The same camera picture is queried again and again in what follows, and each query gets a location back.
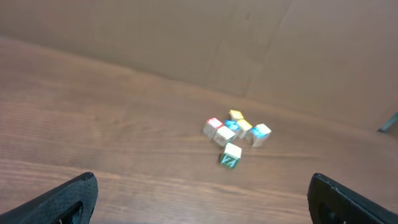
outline black plastic part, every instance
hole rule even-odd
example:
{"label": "black plastic part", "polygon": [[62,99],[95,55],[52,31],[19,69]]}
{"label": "black plastic part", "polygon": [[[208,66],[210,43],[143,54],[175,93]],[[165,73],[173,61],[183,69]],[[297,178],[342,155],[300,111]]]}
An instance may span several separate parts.
{"label": "black plastic part", "polygon": [[393,224],[398,215],[323,174],[314,174],[308,189],[314,224]]}
{"label": "black plastic part", "polygon": [[97,196],[97,180],[93,173],[86,172],[0,215],[0,223],[50,224],[59,223],[59,219],[62,219],[70,223],[87,224],[93,214]]}

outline printed symbol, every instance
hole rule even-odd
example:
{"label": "printed symbol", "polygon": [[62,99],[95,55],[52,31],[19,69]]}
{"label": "printed symbol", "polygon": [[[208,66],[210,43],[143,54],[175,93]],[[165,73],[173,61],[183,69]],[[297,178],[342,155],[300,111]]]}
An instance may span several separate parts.
{"label": "printed symbol", "polygon": [[227,154],[225,154],[221,160],[221,163],[228,166],[229,168],[234,168],[238,160]]}

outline white cube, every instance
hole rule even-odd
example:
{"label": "white cube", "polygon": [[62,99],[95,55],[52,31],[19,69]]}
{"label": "white cube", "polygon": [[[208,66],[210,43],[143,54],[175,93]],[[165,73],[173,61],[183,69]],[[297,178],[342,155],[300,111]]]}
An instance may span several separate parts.
{"label": "white cube", "polygon": [[216,134],[217,130],[222,126],[223,123],[217,118],[211,118],[206,121],[203,133],[205,133],[210,139],[213,139],[214,134]]}
{"label": "white cube", "polygon": [[248,132],[246,140],[251,144],[251,146],[258,147],[268,138],[270,133],[271,129],[269,129],[265,124],[258,124]]}
{"label": "white cube", "polygon": [[248,133],[248,131],[252,128],[252,126],[244,119],[237,121],[237,124],[241,128],[238,133],[238,137],[244,138],[246,136],[246,134]]}
{"label": "white cube", "polygon": [[241,160],[242,149],[234,144],[227,143],[224,153],[221,155],[220,164],[234,169]]}
{"label": "white cube", "polygon": [[213,140],[217,142],[217,144],[219,144],[220,146],[224,147],[225,145],[227,145],[227,143],[232,141],[234,137],[235,133],[233,131],[231,131],[226,126],[222,126],[217,130],[216,134],[213,137]]}

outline toy block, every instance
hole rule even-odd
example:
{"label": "toy block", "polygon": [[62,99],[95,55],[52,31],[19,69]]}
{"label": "toy block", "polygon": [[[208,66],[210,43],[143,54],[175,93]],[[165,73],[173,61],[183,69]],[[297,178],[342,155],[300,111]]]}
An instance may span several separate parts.
{"label": "toy block", "polygon": [[213,137],[213,140],[217,142],[222,147],[225,147],[227,143],[232,141],[235,137],[235,133],[231,131],[229,128],[226,126],[222,126],[219,129],[217,129],[216,134]]}
{"label": "toy block", "polygon": [[243,115],[240,111],[230,110],[229,118],[234,121],[239,121],[240,119],[243,119]]}
{"label": "toy block", "polygon": [[206,121],[203,133],[205,133],[210,139],[216,134],[217,130],[223,126],[223,123],[217,118],[211,118]]}
{"label": "toy block", "polygon": [[224,153],[221,155],[220,164],[234,169],[241,159],[242,149],[234,144],[227,143]]}
{"label": "toy block", "polygon": [[271,129],[269,129],[265,124],[258,124],[248,132],[246,140],[251,144],[251,146],[258,147],[268,138],[270,133]]}
{"label": "toy block", "polygon": [[238,133],[238,137],[242,139],[246,136],[246,134],[252,128],[252,126],[244,119],[237,121],[237,124],[241,128],[241,130]]}
{"label": "toy block", "polygon": [[226,120],[224,125],[235,133],[234,138],[236,138],[237,134],[241,130],[241,127],[239,127],[238,123],[234,120]]}

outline cube with blue sticker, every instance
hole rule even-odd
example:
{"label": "cube with blue sticker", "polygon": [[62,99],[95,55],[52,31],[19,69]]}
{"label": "cube with blue sticker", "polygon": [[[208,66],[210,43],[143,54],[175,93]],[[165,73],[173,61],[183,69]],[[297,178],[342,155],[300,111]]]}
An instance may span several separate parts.
{"label": "cube with blue sticker", "polygon": [[230,119],[226,120],[225,121],[225,126],[235,133],[235,137],[239,133],[239,131],[241,130],[241,127],[239,127],[238,123],[236,121],[234,121],[234,120],[230,120]]}
{"label": "cube with blue sticker", "polygon": [[250,132],[246,135],[246,140],[251,146],[258,147],[268,138],[270,133],[271,129],[265,124],[258,124],[256,127],[250,129]]}

